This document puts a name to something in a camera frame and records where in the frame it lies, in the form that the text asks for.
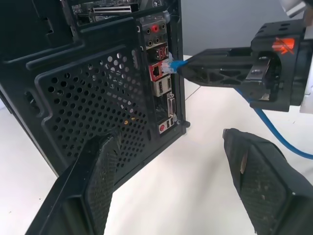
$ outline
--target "ethernet port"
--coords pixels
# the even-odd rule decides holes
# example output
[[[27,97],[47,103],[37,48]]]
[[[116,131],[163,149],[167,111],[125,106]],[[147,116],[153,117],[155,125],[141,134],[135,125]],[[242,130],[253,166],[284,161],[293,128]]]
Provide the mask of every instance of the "ethernet port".
[[[158,66],[155,66],[154,68],[153,68],[153,75],[155,76],[155,77],[158,77],[159,75],[160,75],[160,70],[159,70],[159,68],[158,68]]]

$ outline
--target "perforated metal panel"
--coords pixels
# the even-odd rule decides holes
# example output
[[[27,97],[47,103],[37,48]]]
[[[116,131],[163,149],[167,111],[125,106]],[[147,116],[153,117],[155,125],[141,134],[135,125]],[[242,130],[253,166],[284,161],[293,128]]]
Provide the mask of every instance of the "perforated metal panel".
[[[258,235],[268,235],[286,201],[286,190],[264,159],[248,157],[240,198]]]
[[[97,234],[102,235],[108,219],[113,194],[114,176],[118,149],[113,149],[115,138],[106,142],[106,146],[93,169],[86,190],[86,203],[92,216]]]
[[[143,152],[148,119],[131,50],[100,52],[41,74],[35,83],[50,108],[43,128],[65,161],[72,162],[88,139],[113,127],[123,138],[116,171]]]

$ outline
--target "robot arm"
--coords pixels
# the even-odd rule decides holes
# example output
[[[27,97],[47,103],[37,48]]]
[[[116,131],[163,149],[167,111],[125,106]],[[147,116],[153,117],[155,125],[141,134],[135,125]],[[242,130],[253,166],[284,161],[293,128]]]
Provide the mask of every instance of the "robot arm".
[[[312,51],[302,20],[267,23],[250,47],[205,50],[178,73],[201,86],[236,88],[252,108],[288,112],[302,104],[301,111],[313,113],[307,99],[302,102],[310,94]]]
[[[234,186],[257,235],[309,235],[313,186],[273,143],[225,129],[224,149]]]

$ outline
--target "cable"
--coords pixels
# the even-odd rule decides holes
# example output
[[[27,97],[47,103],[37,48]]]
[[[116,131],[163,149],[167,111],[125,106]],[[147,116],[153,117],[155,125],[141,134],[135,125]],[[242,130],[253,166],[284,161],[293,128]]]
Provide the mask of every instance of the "cable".
[[[248,103],[250,101],[246,99],[243,94],[240,92],[240,90],[235,89]],[[289,149],[291,152],[307,159],[313,160],[313,155],[309,153],[302,152],[301,150],[297,149],[293,145],[291,145],[275,128],[273,123],[269,120],[269,118],[266,116],[266,114],[262,111],[262,109],[254,109],[256,114],[260,117],[260,119],[264,122],[264,124],[268,127],[268,129],[273,133],[273,135],[285,146],[287,149]]]

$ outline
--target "white table surface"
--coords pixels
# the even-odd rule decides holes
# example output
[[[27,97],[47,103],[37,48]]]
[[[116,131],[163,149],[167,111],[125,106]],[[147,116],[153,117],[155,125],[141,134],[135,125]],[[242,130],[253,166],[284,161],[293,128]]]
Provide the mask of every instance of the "white table surface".
[[[186,82],[185,90],[191,127],[113,194],[105,235],[254,235],[232,183],[224,128],[273,141],[313,182],[313,161],[284,148],[233,89]],[[266,114],[288,141],[313,153],[313,115],[298,110]],[[0,111],[0,133],[0,234],[22,235],[56,176],[6,109]]]

